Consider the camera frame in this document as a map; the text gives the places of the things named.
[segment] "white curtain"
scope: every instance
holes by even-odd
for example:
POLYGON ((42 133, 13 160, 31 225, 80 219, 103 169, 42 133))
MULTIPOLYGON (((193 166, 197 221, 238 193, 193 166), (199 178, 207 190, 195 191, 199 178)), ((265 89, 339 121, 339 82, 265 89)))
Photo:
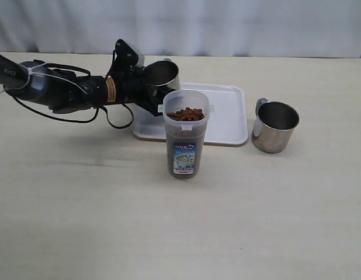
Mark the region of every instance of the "white curtain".
POLYGON ((0 0, 0 51, 361 57, 361 0, 0 0))

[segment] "plastic container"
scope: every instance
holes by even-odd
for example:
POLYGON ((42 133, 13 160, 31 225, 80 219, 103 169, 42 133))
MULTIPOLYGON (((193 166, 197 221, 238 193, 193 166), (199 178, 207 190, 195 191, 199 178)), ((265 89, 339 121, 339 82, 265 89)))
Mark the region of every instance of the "plastic container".
POLYGON ((199 172, 204 137, 210 115, 209 99, 196 90, 176 90, 165 96, 163 113, 166 132, 168 170, 177 179, 191 178, 199 172), (202 109, 200 121, 175 121, 167 116, 185 108, 202 109))

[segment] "stainless steel mug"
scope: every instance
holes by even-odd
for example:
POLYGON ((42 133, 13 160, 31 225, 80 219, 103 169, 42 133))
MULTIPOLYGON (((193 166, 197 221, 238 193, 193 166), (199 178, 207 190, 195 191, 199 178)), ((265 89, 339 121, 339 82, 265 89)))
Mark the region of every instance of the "stainless steel mug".
POLYGON ((300 117, 291 106, 261 98, 256 104, 256 121, 252 143, 266 153, 283 151, 297 127, 300 117))
POLYGON ((179 68, 170 59, 156 61, 143 69, 144 81, 152 95, 164 98, 169 92, 181 89, 179 68))

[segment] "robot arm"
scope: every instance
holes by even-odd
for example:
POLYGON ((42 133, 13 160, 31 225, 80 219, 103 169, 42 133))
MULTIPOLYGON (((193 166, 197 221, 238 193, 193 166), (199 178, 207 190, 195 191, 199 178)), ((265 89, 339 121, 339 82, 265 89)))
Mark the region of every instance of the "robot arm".
POLYGON ((0 84, 21 105, 24 106, 20 100, 42 104, 54 114, 95 108, 97 115, 99 109, 106 112, 108 105, 126 107, 125 104, 134 103, 152 115, 160 116, 157 108, 162 104, 163 96, 153 96, 150 86, 145 83, 143 69, 144 56, 120 39, 105 77, 92 76, 88 70, 75 66, 39 60, 16 64, 0 55, 0 84))

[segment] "table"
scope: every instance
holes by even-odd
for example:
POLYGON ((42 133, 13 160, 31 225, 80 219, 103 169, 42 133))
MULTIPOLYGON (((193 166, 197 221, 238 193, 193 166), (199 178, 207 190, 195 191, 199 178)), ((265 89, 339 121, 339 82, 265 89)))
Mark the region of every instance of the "table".
MULTIPOLYGON (((3 55, 93 75, 111 60, 3 55)), ((250 131, 258 98, 295 107, 286 150, 205 146, 200 173, 178 181, 164 143, 104 114, 48 120, 1 94, 0 280, 361 279, 361 59, 171 59, 182 82, 243 89, 250 131)), ((110 115, 129 120, 121 106, 110 115)))

